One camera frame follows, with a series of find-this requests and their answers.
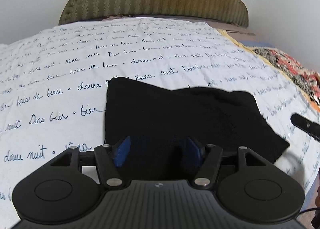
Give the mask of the black pants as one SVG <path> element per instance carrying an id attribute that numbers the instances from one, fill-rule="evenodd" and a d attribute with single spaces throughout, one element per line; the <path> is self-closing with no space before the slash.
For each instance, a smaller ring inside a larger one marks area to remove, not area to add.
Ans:
<path id="1" fill-rule="evenodd" d="M 108 84 L 105 128 L 108 144 L 131 138 L 119 170 L 127 179 L 186 179 L 189 137 L 225 151 L 245 146 L 271 163 L 289 147 L 248 92 L 206 87 L 171 91 L 127 78 Z"/>

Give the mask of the white script-print bed sheet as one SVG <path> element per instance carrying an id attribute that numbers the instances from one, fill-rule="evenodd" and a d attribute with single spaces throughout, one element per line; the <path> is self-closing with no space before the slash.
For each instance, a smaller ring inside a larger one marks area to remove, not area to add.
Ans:
<path id="1" fill-rule="evenodd" d="M 301 90 L 262 57 L 204 22 L 128 18 L 77 22 L 1 45 L 1 228 L 19 218 L 16 184 L 67 146 L 104 142 L 106 93 L 123 76 L 167 89 L 251 93 L 289 149 L 276 166 L 309 191 L 319 144 L 290 121 L 319 121 Z"/>

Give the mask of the floral patterned blanket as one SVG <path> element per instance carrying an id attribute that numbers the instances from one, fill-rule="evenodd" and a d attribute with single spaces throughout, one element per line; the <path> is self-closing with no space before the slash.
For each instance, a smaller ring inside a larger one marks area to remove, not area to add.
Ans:
<path id="1" fill-rule="evenodd" d="M 319 107 L 319 73 L 317 71 L 307 69 L 299 61 L 277 48 L 252 47 L 251 50 L 283 71 Z"/>

